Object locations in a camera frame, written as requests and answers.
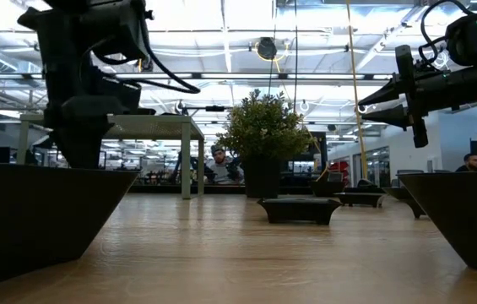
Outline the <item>person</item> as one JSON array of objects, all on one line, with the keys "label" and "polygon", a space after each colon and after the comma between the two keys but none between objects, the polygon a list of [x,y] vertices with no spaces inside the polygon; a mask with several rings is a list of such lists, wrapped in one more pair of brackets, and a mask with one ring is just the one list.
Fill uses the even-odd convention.
[{"label": "person", "polygon": [[463,158],[464,164],[460,166],[456,172],[462,171],[477,171],[477,155],[466,154]]},{"label": "person", "polygon": [[213,183],[219,185],[240,185],[244,181],[241,163],[226,156],[224,148],[212,145],[210,148],[214,162],[209,166],[213,172]]}]

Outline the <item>green potted plant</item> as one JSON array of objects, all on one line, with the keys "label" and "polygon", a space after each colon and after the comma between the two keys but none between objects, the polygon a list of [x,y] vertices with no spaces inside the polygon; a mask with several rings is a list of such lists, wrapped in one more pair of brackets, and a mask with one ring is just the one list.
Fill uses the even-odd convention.
[{"label": "green potted plant", "polygon": [[240,158],[249,198],[276,198],[282,166],[306,152],[314,138],[283,92],[253,90],[232,107],[216,144]]}]

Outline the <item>black aluminium table frame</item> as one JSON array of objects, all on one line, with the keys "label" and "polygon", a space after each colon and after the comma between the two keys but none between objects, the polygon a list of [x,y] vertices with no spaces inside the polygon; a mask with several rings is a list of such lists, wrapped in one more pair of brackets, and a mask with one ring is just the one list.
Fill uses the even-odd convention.
[{"label": "black aluminium table frame", "polygon": [[[182,187],[180,185],[132,185],[129,193],[182,193]],[[230,185],[205,185],[205,194],[244,194],[245,188]],[[380,193],[385,194],[381,188],[358,188],[358,187],[346,187],[340,192],[348,193]],[[279,189],[280,194],[292,194],[292,195],[313,195],[313,191],[310,187],[281,187]]]}]

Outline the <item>rack of red bins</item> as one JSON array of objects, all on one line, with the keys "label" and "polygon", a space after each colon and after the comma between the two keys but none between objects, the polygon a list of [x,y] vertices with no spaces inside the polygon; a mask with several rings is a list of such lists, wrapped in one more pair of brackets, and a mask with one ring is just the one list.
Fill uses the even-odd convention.
[{"label": "rack of red bins", "polygon": [[347,160],[337,160],[332,162],[329,167],[329,180],[336,181],[335,176],[339,176],[345,186],[350,184],[349,162]]}]

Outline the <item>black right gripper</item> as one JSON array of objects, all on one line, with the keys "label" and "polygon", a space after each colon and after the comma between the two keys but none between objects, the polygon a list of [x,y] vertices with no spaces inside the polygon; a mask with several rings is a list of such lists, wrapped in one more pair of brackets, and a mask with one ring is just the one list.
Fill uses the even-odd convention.
[{"label": "black right gripper", "polygon": [[397,100],[403,94],[407,108],[398,105],[382,111],[362,115],[364,120],[382,122],[399,128],[412,127],[414,146],[423,148],[429,144],[424,117],[430,111],[459,106],[457,93],[462,93],[455,74],[427,72],[419,74],[411,55],[410,47],[398,46],[395,51],[398,74],[381,89],[358,102],[359,105],[375,105]]}]

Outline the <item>black wavy square plate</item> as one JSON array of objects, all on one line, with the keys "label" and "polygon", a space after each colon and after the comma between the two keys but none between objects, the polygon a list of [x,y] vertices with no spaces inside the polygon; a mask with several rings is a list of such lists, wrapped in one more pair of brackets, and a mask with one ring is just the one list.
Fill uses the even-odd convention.
[{"label": "black wavy square plate", "polygon": [[411,208],[416,219],[419,219],[422,215],[426,215],[425,211],[418,205],[405,187],[384,187],[382,190],[398,201],[406,203]]},{"label": "black wavy square plate", "polygon": [[477,172],[407,174],[399,179],[458,256],[477,270]]}]

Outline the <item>black angular mini plate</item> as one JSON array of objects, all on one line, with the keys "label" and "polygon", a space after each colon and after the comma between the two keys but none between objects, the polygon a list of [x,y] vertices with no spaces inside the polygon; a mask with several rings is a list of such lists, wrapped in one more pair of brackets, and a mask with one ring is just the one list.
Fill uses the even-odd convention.
[{"label": "black angular mini plate", "polygon": [[344,182],[312,181],[310,187],[316,197],[333,197],[335,193],[343,192],[345,184]]}]

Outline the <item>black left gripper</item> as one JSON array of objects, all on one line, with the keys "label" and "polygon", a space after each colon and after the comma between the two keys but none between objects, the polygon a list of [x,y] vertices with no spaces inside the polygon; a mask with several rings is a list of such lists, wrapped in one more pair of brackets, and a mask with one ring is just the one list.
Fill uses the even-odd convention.
[{"label": "black left gripper", "polygon": [[[50,137],[72,168],[97,169],[103,136],[112,127],[108,115],[138,108],[141,87],[97,68],[93,45],[79,33],[79,16],[88,6],[28,8],[18,23],[36,32],[48,102],[44,110]],[[112,55],[96,55],[109,65]]]}]

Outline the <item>black round wavy plate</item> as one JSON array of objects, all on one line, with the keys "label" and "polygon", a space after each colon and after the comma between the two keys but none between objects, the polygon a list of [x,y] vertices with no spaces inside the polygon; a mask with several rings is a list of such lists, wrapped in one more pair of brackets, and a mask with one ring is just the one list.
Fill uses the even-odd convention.
[{"label": "black round wavy plate", "polygon": [[262,198],[257,203],[271,224],[310,221],[328,225],[333,212],[343,205],[331,198]]}]

